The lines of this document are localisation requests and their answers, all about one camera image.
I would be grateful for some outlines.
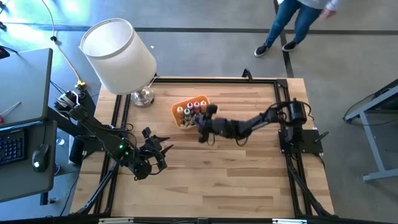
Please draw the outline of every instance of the black shoe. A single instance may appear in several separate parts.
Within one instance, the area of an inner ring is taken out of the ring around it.
[[[291,52],[291,51],[297,46],[297,44],[298,44],[298,43],[296,43],[296,42],[294,42],[294,41],[291,41],[291,42],[285,44],[285,45],[282,47],[282,50],[283,50],[284,52]]]
[[[256,56],[256,57],[261,57],[261,56],[263,56],[265,53],[266,53],[266,51],[269,49],[269,47],[267,47],[267,46],[265,46],[265,45],[262,45],[262,46],[260,46],[260,47],[258,47],[257,49],[256,49],[256,51],[254,52],[254,56]]]

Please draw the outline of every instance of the keyboard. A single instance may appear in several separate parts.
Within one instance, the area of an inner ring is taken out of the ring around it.
[[[25,159],[24,129],[0,132],[0,166]]]

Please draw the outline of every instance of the person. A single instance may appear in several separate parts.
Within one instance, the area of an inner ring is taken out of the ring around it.
[[[311,24],[321,17],[327,19],[336,14],[339,0],[278,0],[279,10],[265,43],[254,52],[263,56],[272,46],[294,13],[300,9],[295,21],[294,39],[282,47],[284,52],[292,51],[307,36]]]

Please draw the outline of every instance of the screwdriver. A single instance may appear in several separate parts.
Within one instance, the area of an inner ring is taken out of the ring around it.
[[[10,106],[8,109],[6,109],[5,111],[3,111],[3,112],[0,114],[0,124],[3,124],[3,122],[4,122],[4,117],[7,116],[7,115],[10,113],[10,111],[12,111],[13,109],[15,109],[18,105],[20,105],[20,103],[21,103],[21,102],[18,102],[18,103],[16,103],[16,104]]]

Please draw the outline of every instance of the lamp base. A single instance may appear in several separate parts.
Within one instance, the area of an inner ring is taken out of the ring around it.
[[[131,93],[132,102],[140,108],[146,108],[152,105],[155,101],[154,92],[149,87],[144,87],[135,93]]]

